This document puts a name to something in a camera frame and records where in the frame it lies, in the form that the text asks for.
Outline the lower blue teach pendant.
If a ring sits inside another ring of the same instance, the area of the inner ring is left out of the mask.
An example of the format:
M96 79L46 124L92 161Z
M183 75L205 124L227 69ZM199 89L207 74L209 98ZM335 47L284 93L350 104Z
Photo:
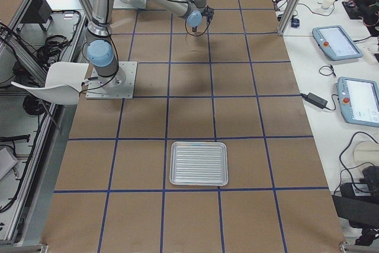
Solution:
M378 85L375 81L340 77L336 89L341 114L347 123L378 127Z

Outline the white cup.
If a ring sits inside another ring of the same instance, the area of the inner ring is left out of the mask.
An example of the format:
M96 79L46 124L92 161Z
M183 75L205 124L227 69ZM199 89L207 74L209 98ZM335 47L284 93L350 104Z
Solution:
M324 10L329 9L334 3L334 0L322 0L321 8Z

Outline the white plastic chair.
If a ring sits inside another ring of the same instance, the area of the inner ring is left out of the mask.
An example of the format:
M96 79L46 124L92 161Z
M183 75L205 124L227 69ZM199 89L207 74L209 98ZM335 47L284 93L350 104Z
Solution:
M77 105L88 66L88 63L56 62L49 68L45 86L42 88L28 87L16 82L11 84L53 104Z

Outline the blue teach pendant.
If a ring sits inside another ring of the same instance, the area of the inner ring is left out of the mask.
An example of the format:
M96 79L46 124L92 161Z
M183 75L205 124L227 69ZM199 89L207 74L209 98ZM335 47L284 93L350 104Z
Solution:
M340 25L316 27L312 36L322 52L333 61L362 58L362 51Z
M347 123L378 127L378 85L375 81L340 77L336 89L341 114Z

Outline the black power adapter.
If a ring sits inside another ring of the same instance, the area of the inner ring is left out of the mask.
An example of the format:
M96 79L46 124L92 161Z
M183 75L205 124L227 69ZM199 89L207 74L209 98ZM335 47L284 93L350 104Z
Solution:
M326 108L327 101L313 93L308 93L306 96L306 101L315 105L316 107L319 107L321 109Z

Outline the upper blue teach pendant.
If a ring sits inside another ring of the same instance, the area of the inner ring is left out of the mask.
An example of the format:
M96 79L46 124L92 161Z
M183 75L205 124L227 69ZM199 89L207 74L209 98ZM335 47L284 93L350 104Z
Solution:
M362 51L340 25L316 27L312 36L322 52L333 61L362 58Z

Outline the ribbed silver metal tray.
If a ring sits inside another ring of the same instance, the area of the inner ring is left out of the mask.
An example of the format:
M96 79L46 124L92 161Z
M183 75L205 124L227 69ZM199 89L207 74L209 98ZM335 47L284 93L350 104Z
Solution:
M227 185L227 146L222 142L174 142L169 180L173 185Z

